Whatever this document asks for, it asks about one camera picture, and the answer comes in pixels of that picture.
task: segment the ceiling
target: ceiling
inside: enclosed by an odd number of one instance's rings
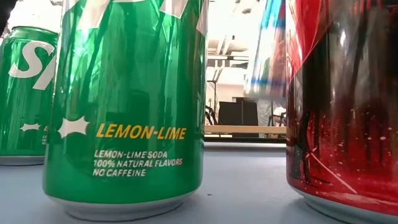
[[[50,17],[60,14],[62,0],[29,0],[17,4],[14,13],[24,13],[24,17],[12,15],[10,25],[23,21],[34,23],[54,22],[56,20],[42,17],[43,10]],[[210,0],[208,9],[208,66],[207,79],[217,83],[243,85],[244,74],[248,72],[249,62],[254,59],[259,24],[266,0]]]

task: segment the aluminum can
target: aluminum can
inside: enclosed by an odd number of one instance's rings
[[[57,39],[17,26],[0,46],[0,165],[44,162]]]
[[[202,180],[208,1],[64,1],[44,192],[70,215],[178,207]]]
[[[288,1],[287,180],[347,223],[398,223],[398,2]]]
[[[252,73],[246,76],[246,97],[286,102],[285,0],[265,3]]]

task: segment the white star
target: white star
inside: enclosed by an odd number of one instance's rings
[[[197,31],[199,31],[202,35],[206,36],[207,33],[207,12],[208,12],[209,2],[205,0],[201,7],[199,21],[197,24]]]
[[[40,125],[38,123],[35,124],[25,124],[20,128],[22,131],[27,130],[39,130]]]
[[[61,138],[64,138],[71,133],[86,134],[87,125],[88,122],[85,121],[84,116],[77,121],[69,121],[63,118],[61,128],[58,130],[58,132],[61,134]]]
[[[124,3],[124,2],[141,2],[145,0],[113,0],[113,3]]]
[[[188,0],[164,0],[159,11],[181,19]]]
[[[62,15],[69,11],[79,0],[63,0]]]

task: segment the wooden shelf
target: wooden shelf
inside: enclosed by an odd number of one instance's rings
[[[286,134],[286,127],[206,125],[206,133],[264,133]]]

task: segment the green soda can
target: green soda can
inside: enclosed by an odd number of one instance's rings
[[[58,34],[16,26],[0,46],[0,165],[43,164]]]
[[[199,188],[207,7],[63,1],[44,192],[67,213],[134,220]]]

